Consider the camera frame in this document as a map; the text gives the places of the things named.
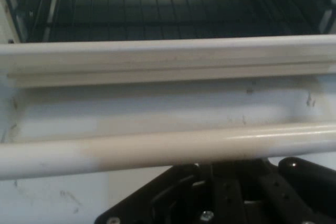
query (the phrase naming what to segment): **scratch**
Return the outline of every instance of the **scratch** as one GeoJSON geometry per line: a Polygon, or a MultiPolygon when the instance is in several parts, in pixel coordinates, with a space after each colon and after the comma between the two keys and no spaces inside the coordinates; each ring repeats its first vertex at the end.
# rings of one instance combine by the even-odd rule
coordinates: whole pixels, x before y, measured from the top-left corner
{"type": "Polygon", "coordinates": [[[247,89],[247,90],[246,90],[246,93],[247,93],[247,94],[253,94],[253,93],[254,93],[254,89],[247,89]]]}
{"type": "Polygon", "coordinates": [[[310,107],[310,104],[311,104],[311,94],[310,94],[310,92],[308,93],[308,98],[307,98],[307,101],[306,101],[306,105],[308,106],[308,107],[310,107]]]}
{"type": "Polygon", "coordinates": [[[243,124],[246,125],[247,122],[246,122],[246,119],[245,119],[245,116],[243,115],[243,124]]]}
{"type": "Polygon", "coordinates": [[[59,194],[63,198],[70,198],[73,202],[75,202],[78,206],[82,206],[82,203],[69,191],[60,191],[59,194]]]}
{"type": "Polygon", "coordinates": [[[13,103],[14,109],[17,110],[18,105],[17,105],[17,101],[15,100],[14,97],[12,98],[12,103],[13,103]]]}
{"type": "Polygon", "coordinates": [[[308,93],[308,98],[307,98],[307,101],[306,101],[306,105],[308,106],[308,107],[314,107],[315,106],[315,102],[316,102],[316,100],[313,100],[312,98],[311,98],[311,94],[310,94],[310,92],[308,93]]]}
{"type": "Polygon", "coordinates": [[[1,143],[5,143],[5,140],[6,140],[6,131],[4,130],[4,133],[2,134],[1,136],[1,143]]]}

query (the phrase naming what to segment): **wire rack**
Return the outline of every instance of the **wire rack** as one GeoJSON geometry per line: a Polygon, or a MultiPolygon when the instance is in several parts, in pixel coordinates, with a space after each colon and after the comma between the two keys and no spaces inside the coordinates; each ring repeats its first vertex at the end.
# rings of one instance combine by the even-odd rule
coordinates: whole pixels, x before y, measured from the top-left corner
{"type": "Polygon", "coordinates": [[[34,42],[319,32],[296,0],[22,0],[20,7],[34,42]]]}

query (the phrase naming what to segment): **black plastic part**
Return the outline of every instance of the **black plastic part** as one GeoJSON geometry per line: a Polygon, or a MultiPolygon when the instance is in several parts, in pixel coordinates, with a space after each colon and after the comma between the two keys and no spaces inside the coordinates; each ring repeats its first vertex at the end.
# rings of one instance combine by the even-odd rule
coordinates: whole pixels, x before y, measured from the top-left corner
{"type": "Polygon", "coordinates": [[[315,211],[336,217],[336,172],[297,157],[280,161],[279,173],[315,211]]]}
{"type": "Polygon", "coordinates": [[[198,178],[197,166],[174,166],[103,213],[95,224],[106,224],[111,217],[118,217],[124,224],[152,223],[153,217],[160,218],[162,214],[160,199],[165,204],[171,202],[186,185],[192,185],[198,178]]]}
{"type": "Polygon", "coordinates": [[[103,213],[95,224],[112,217],[122,224],[335,224],[326,214],[332,201],[326,206],[311,192],[326,190],[322,185],[333,191],[334,175],[295,158],[284,159],[279,168],[264,159],[176,166],[103,213]],[[304,192],[307,180],[315,187],[304,192]],[[324,208],[312,207],[309,200],[314,197],[324,208]],[[205,220],[204,211],[213,212],[213,218],[205,220]]]}

